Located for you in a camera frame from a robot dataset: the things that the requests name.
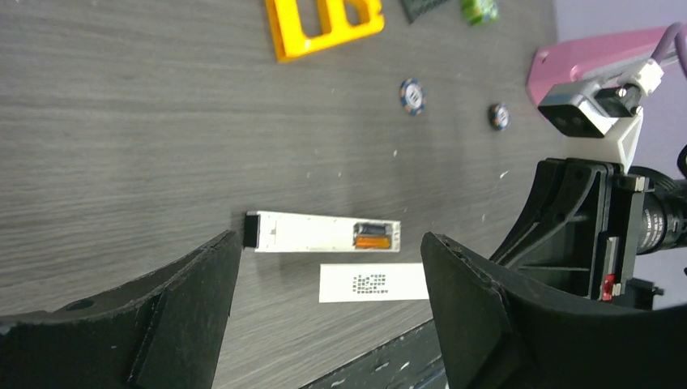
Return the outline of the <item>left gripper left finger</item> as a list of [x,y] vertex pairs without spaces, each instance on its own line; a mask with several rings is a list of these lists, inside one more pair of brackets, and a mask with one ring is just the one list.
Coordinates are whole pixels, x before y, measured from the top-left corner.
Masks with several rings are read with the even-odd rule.
[[211,387],[240,260],[226,231],[114,289],[2,317],[2,387]]

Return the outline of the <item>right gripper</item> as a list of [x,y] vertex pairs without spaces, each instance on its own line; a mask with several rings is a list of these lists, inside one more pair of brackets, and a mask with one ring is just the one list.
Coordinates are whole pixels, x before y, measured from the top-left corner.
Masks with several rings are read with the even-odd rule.
[[490,261],[576,296],[650,301],[652,283],[636,278],[634,267],[652,234],[652,221],[644,220],[651,195],[648,168],[633,166],[612,178],[609,163],[542,160]]

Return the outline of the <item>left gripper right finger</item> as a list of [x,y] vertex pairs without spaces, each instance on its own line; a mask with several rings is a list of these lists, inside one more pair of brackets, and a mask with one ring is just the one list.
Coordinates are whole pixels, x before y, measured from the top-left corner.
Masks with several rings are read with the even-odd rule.
[[436,233],[420,252],[450,387],[685,387],[684,306],[564,293]]

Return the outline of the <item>long white remote lid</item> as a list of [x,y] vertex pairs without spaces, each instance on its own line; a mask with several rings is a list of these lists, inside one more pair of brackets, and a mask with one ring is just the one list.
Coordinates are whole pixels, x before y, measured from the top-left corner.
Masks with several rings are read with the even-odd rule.
[[428,298],[421,263],[332,263],[320,266],[320,303],[421,301]]

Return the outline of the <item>white remote battery cover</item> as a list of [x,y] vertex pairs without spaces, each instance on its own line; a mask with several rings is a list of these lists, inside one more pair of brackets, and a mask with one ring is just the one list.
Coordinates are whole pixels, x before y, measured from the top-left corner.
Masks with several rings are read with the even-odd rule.
[[[357,250],[356,223],[388,224],[390,250]],[[401,222],[398,220],[320,216],[289,212],[250,211],[245,214],[243,246],[259,253],[352,253],[362,251],[399,252]]]

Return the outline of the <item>orange small cylinder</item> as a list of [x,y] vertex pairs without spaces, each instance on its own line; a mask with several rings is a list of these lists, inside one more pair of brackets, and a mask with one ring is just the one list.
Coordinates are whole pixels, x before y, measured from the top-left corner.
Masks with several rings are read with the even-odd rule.
[[390,250],[392,240],[389,236],[361,235],[354,239],[354,247],[357,250]]

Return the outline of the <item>black battery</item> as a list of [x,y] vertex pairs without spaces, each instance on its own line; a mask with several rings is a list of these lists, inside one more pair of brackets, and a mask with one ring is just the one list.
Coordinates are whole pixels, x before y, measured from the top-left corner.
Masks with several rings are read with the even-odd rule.
[[393,232],[393,227],[388,224],[375,223],[356,223],[354,225],[354,235],[357,236],[389,236]]

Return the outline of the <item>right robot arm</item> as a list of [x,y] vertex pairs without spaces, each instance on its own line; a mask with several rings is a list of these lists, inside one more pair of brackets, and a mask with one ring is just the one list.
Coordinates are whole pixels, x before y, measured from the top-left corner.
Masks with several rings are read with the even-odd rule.
[[686,244],[686,182],[646,167],[542,160],[492,261],[590,300],[651,310],[663,290],[635,276],[639,255]]

